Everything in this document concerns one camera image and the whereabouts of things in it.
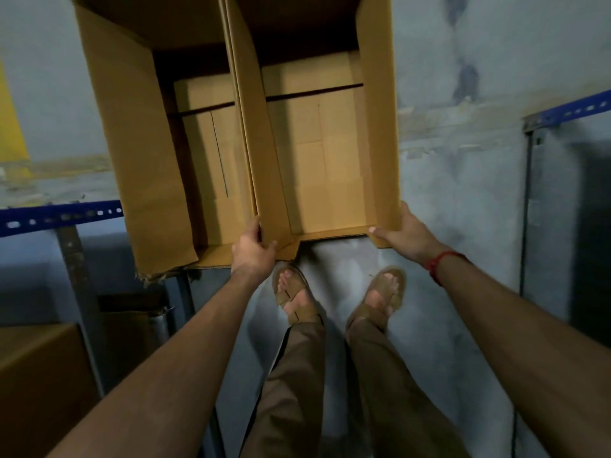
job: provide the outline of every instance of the brown trousers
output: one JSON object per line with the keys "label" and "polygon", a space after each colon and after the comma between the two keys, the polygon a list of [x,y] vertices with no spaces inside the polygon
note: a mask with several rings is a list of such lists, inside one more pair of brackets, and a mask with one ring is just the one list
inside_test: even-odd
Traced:
{"label": "brown trousers", "polygon": [[[375,457],[468,457],[453,424],[426,397],[369,320],[348,341]],[[323,421],[325,327],[298,323],[263,385],[242,458],[315,457]]]}

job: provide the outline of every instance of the brown sandal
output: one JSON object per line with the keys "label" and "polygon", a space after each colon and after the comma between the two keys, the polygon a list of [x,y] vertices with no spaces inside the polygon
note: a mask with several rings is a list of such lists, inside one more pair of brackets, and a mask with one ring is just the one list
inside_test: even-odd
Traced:
{"label": "brown sandal", "polygon": [[[398,278],[399,289],[396,293],[392,292],[388,279],[383,278],[383,275],[386,273],[390,273]],[[377,275],[375,275],[375,277],[373,277],[371,283],[369,284],[369,287],[367,288],[367,291],[365,292],[365,295],[367,295],[367,293],[372,289],[375,289],[380,293],[382,299],[384,299],[384,301],[386,302],[386,306],[388,307],[390,305],[394,313],[399,309],[399,307],[401,307],[401,304],[403,303],[403,294],[405,292],[406,281],[407,278],[405,277],[405,273],[399,267],[386,267],[384,270],[381,270]],[[365,298],[363,298],[363,301],[359,304],[355,311],[352,312],[350,318],[348,318],[348,323],[346,324],[346,332],[348,332],[350,326],[352,325],[352,323],[355,322],[357,318],[363,317],[371,320],[371,322],[375,324],[380,329],[380,331],[386,332],[386,326],[388,326],[389,318],[388,315],[386,315],[385,312],[378,310],[377,308],[373,308],[372,306],[367,305],[365,303]]]}
{"label": "brown sandal", "polygon": [[[280,274],[286,270],[291,270],[293,274],[288,279],[288,284],[284,291],[278,291],[278,282],[280,280]],[[288,302],[294,299],[298,292],[302,289],[308,288],[306,278],[301,273],[301,270],[291,264],[286,264],[279,267],[272,278],[272,288],[276,295],[276,303],[280,307],[284,307]],[[295,323],[302,323],[311,319],[313,316],[320,316],[317,308],[311,303],[298,307],[291,315],[288,316],[288,324],[293,326]]]}

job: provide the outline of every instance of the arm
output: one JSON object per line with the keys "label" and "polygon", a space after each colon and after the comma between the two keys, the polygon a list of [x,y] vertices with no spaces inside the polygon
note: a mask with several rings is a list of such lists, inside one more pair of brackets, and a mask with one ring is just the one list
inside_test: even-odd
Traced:
{"label": "arm", "polygon": [[[405,203],[401,231],[372,233],[422,266],[451,250]],[[459,257],[443,258],[437,277],[546,450],[554,457],[611,456],[611,350]]]}
{"label": "arm", "polygon": [[164,346],[114,388],[49,457],[194,457],[246,304],[274,267],[258,219],[233,246],[232,275]]}

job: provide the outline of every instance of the red thread bracelet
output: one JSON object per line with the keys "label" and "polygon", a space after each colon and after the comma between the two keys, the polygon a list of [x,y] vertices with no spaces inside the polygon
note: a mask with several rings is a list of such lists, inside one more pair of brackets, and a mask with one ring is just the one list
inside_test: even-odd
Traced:
{"label": "red thread bracelet", "polygon": [[453,250],[447,250],[445,252],[442,252],[437,257],[435,257],[434,259],[430,260],[426,264],[425,269],[427,269],[428,274],[431,275],[432,280],[435,281],[435,283],[439,284],[439,286],[441,286],[442,288],[443,288],[443,285],[441,283],[439,283],[439,280],[437,279],[437,265],[439,265],[439,262],[441,261],[442,258],[444,258],[444,257],[446,257],[448,255],[455,255],[456,257],[460,257],[461,259],[465,259],[466,261],[471,263],[471,261],[469,259],[467,259],[467,256],[465,254],[461,254],[461,253],[453,251]]}

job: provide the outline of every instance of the person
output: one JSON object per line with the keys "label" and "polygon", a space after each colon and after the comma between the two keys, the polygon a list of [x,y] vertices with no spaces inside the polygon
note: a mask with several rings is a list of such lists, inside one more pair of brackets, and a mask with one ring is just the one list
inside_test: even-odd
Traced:
{"label": "person", "polygon": [[[553,457],[611,456],[611,350],[498,283],[435,238],[401,204],[401,230],[372,228],[426,266],[447,291],[501,385]],[[274,268],[258,219],[233,246],[229,281],[164,346],[113,389],[50,457],[194,457],[252,293]],[[307,280],[280,266],[272,279],[291,324],[241,456],[317,454],[325,326]],[[401,305],[403,272],[383,270],[347,324],[375,456],[468,456],[453,425],[416,385],[384,334]]]}

